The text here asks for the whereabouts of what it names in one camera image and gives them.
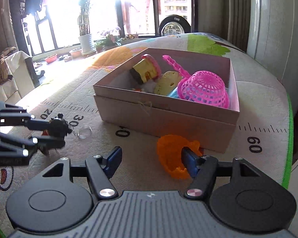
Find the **pink cardboard box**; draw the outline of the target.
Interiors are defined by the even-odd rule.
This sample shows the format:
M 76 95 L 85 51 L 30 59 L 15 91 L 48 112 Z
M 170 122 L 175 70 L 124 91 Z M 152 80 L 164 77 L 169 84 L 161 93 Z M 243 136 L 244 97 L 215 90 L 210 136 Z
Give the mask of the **pink cardboard box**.
M 163 55 L 169 55 L 190 74 L 207 70 L 219 75 L 228 88 L 229 108 L 134 91 L 137 83 L 129 70 L 144 54 L 154 57 L 162 71 L 170 69 L 163 60 Z M 219 153 L 227 149 L 240 115 L 232 61 L 215 55 L 148 48 L 96 82 L 94 91 L 103 121 L 153 136 L 179 135 Z

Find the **beige curtain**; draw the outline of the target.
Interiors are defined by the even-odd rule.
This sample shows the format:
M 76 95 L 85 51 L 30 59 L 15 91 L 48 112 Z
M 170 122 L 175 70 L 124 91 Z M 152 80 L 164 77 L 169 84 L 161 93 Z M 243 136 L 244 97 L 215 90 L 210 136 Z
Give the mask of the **beige curtain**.
M 194 0 L 194 31 L 211 33 L 247 50 L 251 0 Z

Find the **red plastic basin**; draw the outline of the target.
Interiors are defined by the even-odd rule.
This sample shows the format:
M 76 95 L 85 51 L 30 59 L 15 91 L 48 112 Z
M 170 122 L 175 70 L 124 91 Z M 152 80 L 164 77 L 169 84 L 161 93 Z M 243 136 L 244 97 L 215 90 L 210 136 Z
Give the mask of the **red plastic basin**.
M 52 55 L 49 55 L 48 57 L 45 58 L 45 62 L 47 64 L 50 64 L 50 63 L 52 63 L 56 60 L 57 60 L 57 54 L 52 54 Z

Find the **black figure keychain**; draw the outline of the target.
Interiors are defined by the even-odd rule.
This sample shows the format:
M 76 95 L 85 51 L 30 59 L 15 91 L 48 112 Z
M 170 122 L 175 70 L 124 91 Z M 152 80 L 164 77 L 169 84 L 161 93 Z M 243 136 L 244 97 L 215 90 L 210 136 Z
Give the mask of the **black figure keychain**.
M 66 144 L 65 137 L 69 134 L 73 134 L 77 138 L 84 140 L 91 136 L 92 129 L 88 126 L 75 131 L 74 127 L 63 118 L 63 114 L 59 113 L 57 117 L 51 118 L 49 126 L 42 132 L 42 136 L 53 138 L 53 141 L 41 145 L 39 151 L 44 155 L 49 155 L 50 150 L 62 149 Z

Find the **yellow cheese toy keychain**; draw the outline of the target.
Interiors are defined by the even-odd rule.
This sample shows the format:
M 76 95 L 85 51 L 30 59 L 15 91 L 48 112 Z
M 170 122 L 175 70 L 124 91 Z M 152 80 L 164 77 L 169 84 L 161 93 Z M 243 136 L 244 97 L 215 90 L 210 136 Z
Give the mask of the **yellow cheese toy keychain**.
M 152 93 L 155 95 L 168 96 L 178 86 L 182 76 L 177 71 L 167 71 L 156 81 L 149 80 L 133 91 Z

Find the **orange plastic toy basket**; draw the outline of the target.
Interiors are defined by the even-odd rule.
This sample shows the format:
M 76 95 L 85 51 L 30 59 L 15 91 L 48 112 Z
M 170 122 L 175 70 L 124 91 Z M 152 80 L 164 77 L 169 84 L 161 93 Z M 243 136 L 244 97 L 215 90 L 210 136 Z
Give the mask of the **orange plastic toy basket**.
M 190 148 L 197 156 L 202 156 L 199 141 L 189 141 L 179 135 L 165 135 L 157 141 L 157 155 L 165 172 L 174 179 L 185 180 L 189 178 L 187 168 L 181 161 L 182 148 Z

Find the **flower pot with orchids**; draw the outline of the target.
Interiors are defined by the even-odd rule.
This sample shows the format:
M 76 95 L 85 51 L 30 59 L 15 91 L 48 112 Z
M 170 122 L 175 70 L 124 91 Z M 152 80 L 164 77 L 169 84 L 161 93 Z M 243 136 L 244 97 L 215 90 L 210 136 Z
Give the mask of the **flower pot with orchids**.
M 107 50 L 121 46 L 120 28 L 105 30 L 101 33 L 101 45 Z

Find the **tall potted palm plant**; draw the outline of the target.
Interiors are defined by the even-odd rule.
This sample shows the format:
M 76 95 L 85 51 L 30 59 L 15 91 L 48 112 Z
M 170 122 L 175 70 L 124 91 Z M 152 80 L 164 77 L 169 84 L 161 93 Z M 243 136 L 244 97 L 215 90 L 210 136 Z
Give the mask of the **tall potted palm plant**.
M 79 41 L 81 43 L 82 55 L 94 52 L 95 46 L 90 33 L 90 0 L 79 0 L 80 12 L 78 16 Z

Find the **washing machine door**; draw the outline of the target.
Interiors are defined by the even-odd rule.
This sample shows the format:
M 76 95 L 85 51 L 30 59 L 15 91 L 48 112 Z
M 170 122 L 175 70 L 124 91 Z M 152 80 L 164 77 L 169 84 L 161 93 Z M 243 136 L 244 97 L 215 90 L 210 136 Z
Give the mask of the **washing machine door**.
M 187 17 L 176 14 L 165 17 L 159 25 L 159 34 L 161 36 L 181 35 L 191 32 L 191 25 Z

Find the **beige sofa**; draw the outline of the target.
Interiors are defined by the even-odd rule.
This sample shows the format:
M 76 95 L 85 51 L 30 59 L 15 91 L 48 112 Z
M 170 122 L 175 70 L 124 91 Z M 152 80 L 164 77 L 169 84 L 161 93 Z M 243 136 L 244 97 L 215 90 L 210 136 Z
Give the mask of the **beige sofa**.
M 32 57 L 16 47 L 0 54 L 0 101 L 16 104 L 40 85 Z

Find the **pink plastic strainer basket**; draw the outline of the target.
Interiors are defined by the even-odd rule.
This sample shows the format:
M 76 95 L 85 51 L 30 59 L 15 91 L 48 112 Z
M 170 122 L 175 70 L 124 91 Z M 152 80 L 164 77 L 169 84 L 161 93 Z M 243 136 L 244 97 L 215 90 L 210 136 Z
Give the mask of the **pink plastic strainer basket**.
M 191 75 L 169 55 L 163 55 L 163 59 L 182 76 L 176 89 L 178 98 L 221 108 L 229 107 L 229 96 L 221 77 L 206 70 Z

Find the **blue tissue packet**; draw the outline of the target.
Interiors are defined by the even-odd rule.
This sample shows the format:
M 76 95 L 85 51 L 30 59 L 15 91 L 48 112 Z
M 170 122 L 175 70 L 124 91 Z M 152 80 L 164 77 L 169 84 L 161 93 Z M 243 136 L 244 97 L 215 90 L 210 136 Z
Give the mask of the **blue tissue packet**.
M 168 97 L 170 98 L 179 98 L 179 95 L 178 95 L 178 88 L 175 88 L 169 95 Z

